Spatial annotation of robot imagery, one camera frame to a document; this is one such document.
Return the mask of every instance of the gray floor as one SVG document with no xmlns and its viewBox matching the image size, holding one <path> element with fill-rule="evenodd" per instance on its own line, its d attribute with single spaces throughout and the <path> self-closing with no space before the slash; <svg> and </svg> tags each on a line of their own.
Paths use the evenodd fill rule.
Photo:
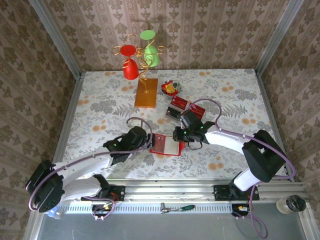
<svg viewBox="0 0 320 240">
<path fill-rule="evenodd" d="M 268 240 L 304 240 L 298 214 L 284 215 L 275 204 L 254 205 L 268 227 Z M 39 240 L 258 240 L 251 221 L 230 214 L 113 214 L 95 221 L 89 214 L 45 216 Z"/>
</svg>

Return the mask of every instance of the jar lid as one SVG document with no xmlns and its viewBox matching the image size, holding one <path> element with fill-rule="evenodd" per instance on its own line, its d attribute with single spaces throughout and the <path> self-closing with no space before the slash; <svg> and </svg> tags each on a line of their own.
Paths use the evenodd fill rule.
<svg viewBox="0 0 320 240">
<path fill-rule="evenodd" d="M 298 195 L 288 196 L 285 203 L 293 212 L 302 212 L 306 209 L 306 201 Z"/>
</svg>

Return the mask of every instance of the gold wire stand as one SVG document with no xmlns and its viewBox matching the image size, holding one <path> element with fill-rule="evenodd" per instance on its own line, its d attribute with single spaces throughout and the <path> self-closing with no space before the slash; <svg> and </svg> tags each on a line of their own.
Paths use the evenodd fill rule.
<svg viewBox="0 0 320 240">
<path fill-rule="evenodd" d="M 137 46 L 139 45 L 139 38 L 135 34 L 129 34 L 124 39 L 125 41 L 130 41 L 132 37 L 135 37 Z M 149 64 L 143 59 L 143 55 L 145 54 L 146 48 L 148 48 L 156 38 L 154 38 L 146 47 L 136 47 L 135 56 L 138 58 L 138 65 L 144 69 L 139 75 L 139 82 L 137 86 L 136 96 L 134 106 L 136 108 L 155 108 L 156 107 L 156 100 L 157 100 L 157 89 L 158 89 L 158 79 L 157 78 L 148 78 L 146 72 L 149 70 L 149 66 L 152 65 L 152 61 L 149 59 Z M 118 55 L 120 53 L 120 48 L 122 46 L 115 46 L 112 49 L 112 53 L 114 55 Z M 157 50 L 158 53 L 148 53 L 148 55 L 161 55 L 164 52 L 164 46 L 158 46 Z M 119 65 L 122 68 L 127 68 L 127 66 L 122 66 L 121 62 L 124 59 L 119 61 Z"/>
</svg>

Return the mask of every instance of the small bowl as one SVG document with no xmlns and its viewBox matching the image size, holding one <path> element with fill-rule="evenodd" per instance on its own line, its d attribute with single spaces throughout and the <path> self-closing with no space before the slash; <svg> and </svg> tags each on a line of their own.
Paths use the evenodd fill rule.
<svg viewBox="0 0 320 240">
<path fill-rule="evenodd" d="M 168 92 L 167 92 L 166 86 L 167 86 L 168 84 L 172 84 L 173 88 L 175 89 L 174 92 L 172 92 L 172 93 L 168 93 Z M 165 95 L 168 95 L 168 96 L 175 96 L 175 95 L 177 95 L 178 93 L 180 93 L 181 88 L 182 88 L 182 86 L 181 86 L 180 82 L 178 82 L 178 81 L 173 81 L 173 80 L 164 81 L 164 84 L 161 85 L 161 91 L 162 91 Z"/>
</svg>

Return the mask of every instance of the floral tablecloth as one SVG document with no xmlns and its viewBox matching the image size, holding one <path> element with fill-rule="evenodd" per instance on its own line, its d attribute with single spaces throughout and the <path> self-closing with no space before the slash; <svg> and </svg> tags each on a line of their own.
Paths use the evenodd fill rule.
<svg viewBox="0 0 320 240">
<path fill-rule="evenodd" d="M 154 133 L 172 135 L 179 123 L 165 118 L 172 98 L 161 91 L 161 84 L 166 80 L 179 81 L 182 92 L 178 96 L 186 100 L 211 98 L 218 101 L 223 109 L 220 126 L 248 135 L 264 129 L 273 135 L 253 69 L 150 70 L 147 75 L 158 79 L 156 108 L 134 107 L 138 80 L 126 80 L 122 71 L 86 72 L 64 161 L 127 133 L 132 127 L 126 124 L 129 117 L 144 118 Z M 218 108 L 206 101 L 199 105 L 206 109 L 202 120 L 214 121 Z M 186 147 L 181 156 L 139 152 L 124 163 L 94 173 L 108 178 L 233 178 L 247 167 L 240 153 L 204 144 L 200 150 Z M 284 175 L 285 170 L 282 168 L 279 173 Z"/>
</svg>

